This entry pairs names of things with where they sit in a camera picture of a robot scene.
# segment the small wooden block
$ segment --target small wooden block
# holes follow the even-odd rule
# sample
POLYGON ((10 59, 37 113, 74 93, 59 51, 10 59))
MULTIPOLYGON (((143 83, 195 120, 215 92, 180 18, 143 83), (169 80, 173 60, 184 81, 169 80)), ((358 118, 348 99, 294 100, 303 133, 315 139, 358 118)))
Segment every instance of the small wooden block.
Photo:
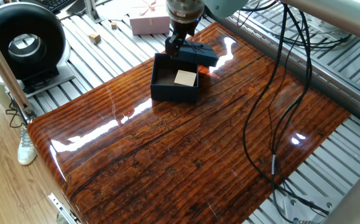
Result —
POLYGON ((179 70, 175 77, 174 84, 193 86, 196 79, 196 73, 179 70))
POLYGON ((111 27, 112 29, 117 29, 118 26, 116 25, 116 22, 111 22, 111 27))
POLYGON ((98 44, 101 42, 101 36, 98 33, 90 34, 88 36, 90 38, 90 41, 94 44, 98 44))

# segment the metal pole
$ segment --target metal pole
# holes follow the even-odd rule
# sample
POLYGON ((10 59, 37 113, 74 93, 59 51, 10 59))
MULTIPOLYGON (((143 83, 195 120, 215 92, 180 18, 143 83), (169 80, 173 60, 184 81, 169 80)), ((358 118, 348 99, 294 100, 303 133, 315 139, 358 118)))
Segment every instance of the metal pole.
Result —
POLYGON ((84 0, 85 5, 86 5, 86 13, 87 16, 90 17, 90 19, 92 21, 94 21, 95 23, 99 23, 102 21, 102 19, 99 17, 98 13, 97 13, 97 8, 95 6, 95 1, 94 0, 84 0))
POLYGON ((33 111, 28 99, 25 96, 25 93, 22 91, 19 86, 13 72, 11 71, 8 63, 3 57, 3 54, 0 52, 0 76, 9 89, 10 93, 14 97, 20 109, 24 110, 26 113, 33 111))

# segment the cable connector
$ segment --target cable connector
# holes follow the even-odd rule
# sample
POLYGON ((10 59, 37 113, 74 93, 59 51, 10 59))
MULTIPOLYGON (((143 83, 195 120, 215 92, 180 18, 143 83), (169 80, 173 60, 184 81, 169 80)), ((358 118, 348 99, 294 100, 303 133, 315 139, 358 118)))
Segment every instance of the cable connector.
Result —
POLYGON ((319 224, 313 221, 305 221, 305 220, 298 220, 298 219, 294 219, 293 220, 293 224, 319 224))
POLYGON ((275 160, 276 160, 276 155, 272 155, 272 167, 271 167, 271 174, 274 175, 275 174, 275 160))

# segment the pink box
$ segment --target pink box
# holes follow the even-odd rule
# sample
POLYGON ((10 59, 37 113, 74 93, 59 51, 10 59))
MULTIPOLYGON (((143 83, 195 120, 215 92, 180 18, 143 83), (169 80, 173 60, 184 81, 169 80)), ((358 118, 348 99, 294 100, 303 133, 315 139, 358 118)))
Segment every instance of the pink box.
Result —
POLYGON ((130 12, 133 35, 168 34, 170 18, 166 0, 134 0, 130 12))

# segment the black gift box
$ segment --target black gift box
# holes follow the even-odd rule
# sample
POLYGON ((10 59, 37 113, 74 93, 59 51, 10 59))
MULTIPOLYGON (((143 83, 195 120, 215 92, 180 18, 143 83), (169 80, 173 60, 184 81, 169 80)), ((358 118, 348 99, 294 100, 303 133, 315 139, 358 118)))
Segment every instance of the black gift box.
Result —
POLYGON ((189 40, 184 41, 178 55, 173 57, 173 59, 192 62, 206 67, 215 67, 218 61, 218 57, 210 45, 189 40))
POLYGON ((150 82, 150 95, 153 100, 194 103, 198 99, 198 87, 197 64, 173 60, 167 54, 155 54, 150 82), (174 85, 178 70, 196 73, 193 86, 174 85))

